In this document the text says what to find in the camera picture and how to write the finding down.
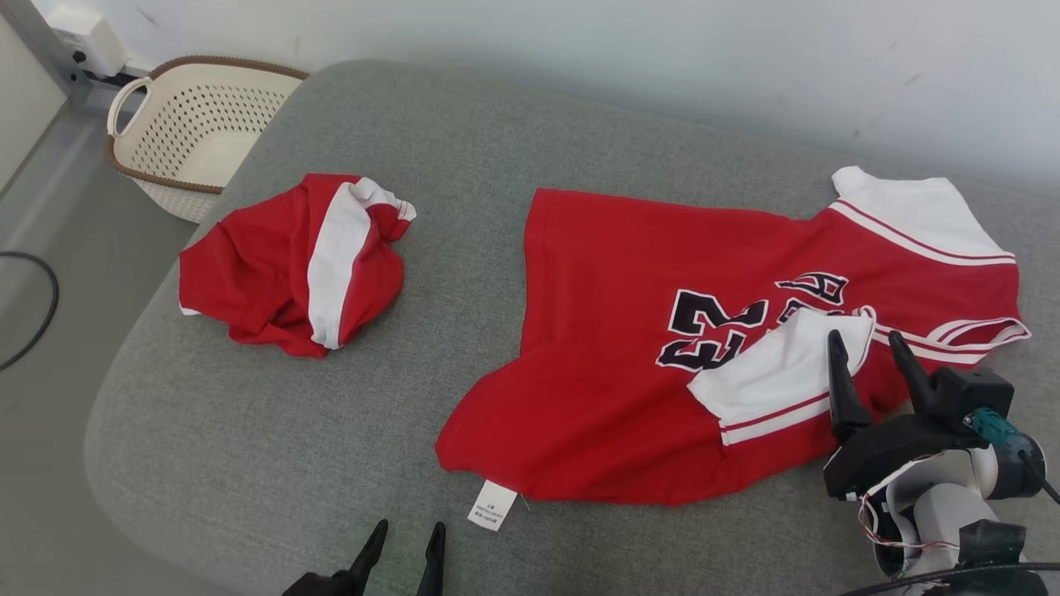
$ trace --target white tag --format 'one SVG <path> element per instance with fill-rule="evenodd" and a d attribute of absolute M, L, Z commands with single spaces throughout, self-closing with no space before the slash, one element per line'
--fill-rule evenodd
<path fill-rule="evenodd" d="M 497 531 L 505 515 L 515 502 L 516 492 L 487 480 L 478 493 L 475 506 L 467 513 L 467 520 L 488 530 Z"/>

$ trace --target floor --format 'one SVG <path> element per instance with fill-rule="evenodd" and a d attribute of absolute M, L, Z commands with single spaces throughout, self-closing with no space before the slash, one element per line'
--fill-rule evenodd
<path fill-rule="evenodd" d="M 103 116 L 66 112 L 0 198 L 0 250 L 45 258 L 60 284 L 40 343 L 0 372 L 0 596 L 230 595 L 126 540 L 96 507 L 82 443 L 96 390 L 193 224 L 103 158 Z M 0 259 L 0 361 L 32 336 L 47 278 Z"/>

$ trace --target white plastic basket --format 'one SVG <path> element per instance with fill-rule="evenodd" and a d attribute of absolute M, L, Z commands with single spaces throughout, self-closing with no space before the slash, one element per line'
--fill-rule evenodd
<path fill-rule="evenodd" d="M 162 209 L 198 223 L 306 76 L 236 58 L 170 60 L 126 85 L 110 104 L 110 162 Z M 118 130 L 122 104 L 141 87 L 146 97 Z"/>

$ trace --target red jersey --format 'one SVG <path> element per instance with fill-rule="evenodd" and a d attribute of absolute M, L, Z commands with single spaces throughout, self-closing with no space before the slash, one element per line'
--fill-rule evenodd
<path fill-rule="evenodd" d="M 946 179 L 834 176 L 816 217 L 541 189 L 520 355 L 482 378 L 436 451 L 541 499 L 679 504 L 833 449 L 827 335 L 876 415 L 929 372 L 1028 337 L 1019 271 Z"/>

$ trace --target black cable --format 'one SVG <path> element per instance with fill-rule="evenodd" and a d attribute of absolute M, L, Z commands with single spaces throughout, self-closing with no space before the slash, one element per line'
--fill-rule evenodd
<path fill-rule="evenodd" d="M 21 357 L 24 356 L 26 353 L 29 353 L 29 351 L 32 350 L 33 347 L 37 345 L 37 341 L 39 341 L 40 338 L 43 337 L 45 331 L 48 331 L 48 326 L 52 323 L 52 317 L 55 316 L 55 309 L 57 309 L 59 305 L 59 280 L 58 278 L 55 277 L 55 271 L 53 271 L 52 268 L 48 266 L 48 263 L 46 263 L 42 259 L 34 257 L 33 255 L 26 255 L 25 252 L 17 252 L 11 250 L 0 250 L 0 257 L 24 259 L 26 261 L 36 263 L 37 266 L 39 266 L 41 269 L 45 270 L 46 274 L 48 274 L 48 279 L 49 281 L 52 282 L 52 303 L 50 306 L 48 306 L 48 315 L 45 316 L 45 321 L 40 323 L 40 328 L 37 329 L 37 333 L 33 335 L 33 338 L 30 339 L 30 343 L 26 344 L 24 348 L 19 350 L 11 358 L 7 358 L 6 361 L 0 363 L 0 370 L 4 370 L 5 368 L 8 368 L 11 365 L 21 360 Z"/>
<path fill-rule="evenodd" d="M 960 569 L 947 569 L 944 572 L 915 575 L 912 577 L 906 577 L 895 581 L 887 581 L 884 583 L 878 583 L 876 585 L 869 585 L 867 588 L 860 588 L 858 590 L 851 590 L 850 592 L 845 592 L 840 596 L 869 596 L 871 594 L 879 594 L 887 590 L 895 590 L 896 588 L 916 585 L 917 583 L 923 583 L 926 581 L 939 581 L 943 579 L 951 579 L 955 576 L 964 576 L 964 575 L 987 573 L 987 572 L 1018 572 L 1018 571 L 1060 572 L 1060 563 L 1000 563 L 995 565 L 980 565 L 977 567 L 965 567 Z"/>
<path fill-rule="evenodd" d="M 1020 450 L 1020 453 L 1017 455 L 1019 455 L 1020 459 L 1027 464 L 1027 468 L 1030 468 L 1030 473 L 1034 474 L 1038 478 L 1038 481 L 1042 484 L 1042 488 L 1045 489 L 1045 493 L 1052 496 L 1053 501 L 1057 502 L 1057 505 L 1060 505 L 1060 494 L 1057 494 L 1057 489 L 1053 488 L 1053 485 L 1045 479 L 1045 474 L 1042 474 L 1042 471 L 1038 469 L 1038 466 L 1030 460 L 1030 456 L 1027 455 L 1027 452 Z"/>

